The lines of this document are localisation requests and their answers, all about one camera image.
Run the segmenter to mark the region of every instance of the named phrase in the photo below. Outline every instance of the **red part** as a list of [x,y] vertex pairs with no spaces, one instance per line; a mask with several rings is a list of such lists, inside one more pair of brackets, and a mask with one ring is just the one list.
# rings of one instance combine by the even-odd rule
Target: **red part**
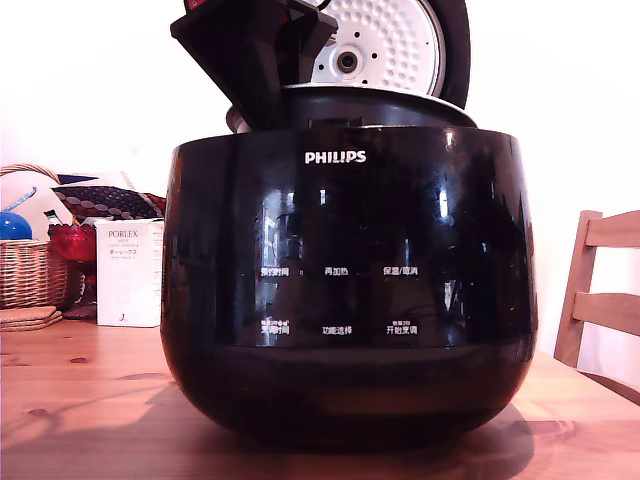
[[199,7],[207,0],[188,0],[189,10]]

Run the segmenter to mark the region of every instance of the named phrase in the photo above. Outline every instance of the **philips logo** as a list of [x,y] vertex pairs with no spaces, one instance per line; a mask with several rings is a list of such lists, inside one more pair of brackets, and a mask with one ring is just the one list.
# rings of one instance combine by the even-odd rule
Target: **philips logo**
[[347,152],[306,152],[304,154],[304,162],[309,165],[311,163],[327,164],[327,163],[364,163],[367,161],[367,152],[360,150],[358,152],[349,150]]

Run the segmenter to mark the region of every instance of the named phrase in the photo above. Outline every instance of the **chair backrest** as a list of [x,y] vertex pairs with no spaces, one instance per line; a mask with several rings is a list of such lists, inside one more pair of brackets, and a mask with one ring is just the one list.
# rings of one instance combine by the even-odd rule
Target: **chair backrest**
[[577,368],[584,323],[640,336],[640,296],[589,293],[597,247],[640,248],[640,211],[602,218],[580,214],[554,357]]

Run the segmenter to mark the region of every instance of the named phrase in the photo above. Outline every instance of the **white wall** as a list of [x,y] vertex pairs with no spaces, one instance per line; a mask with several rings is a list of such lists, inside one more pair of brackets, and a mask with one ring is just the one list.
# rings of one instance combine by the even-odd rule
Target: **white wall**
[[181,0],[0,1],[3,164],[126,171],[164,195],[171,151],[226,133],[226,98],[169,33]]
[[[580,210],[640,208],[640,4],[468,0],[468,7],[468,110],[482,127],[521,140],[539,347],[551,353]],[[180,0],[0,2],[2,163],[124,170],[136,188],[163,194],[176,145],[227,133],[228,102],[170,37],[182,12]],[[640,293],[640,258],[608,257],[609,264],[598,260],[595,290]],[[638,339],[589,328],[580,365],[640,385],[637,352]]]

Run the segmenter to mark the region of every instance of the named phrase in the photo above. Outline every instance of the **wicker basket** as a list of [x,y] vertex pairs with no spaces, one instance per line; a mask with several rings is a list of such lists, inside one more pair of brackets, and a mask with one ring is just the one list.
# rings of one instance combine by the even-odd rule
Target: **wicker basket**
[[[12,172],[42,173],[58,184],[57,175],[36,165],[10,165],[0,176]],[[49,242],[0,240],[0,309],[72,305],[82,292],[82,274],[49,248]]]

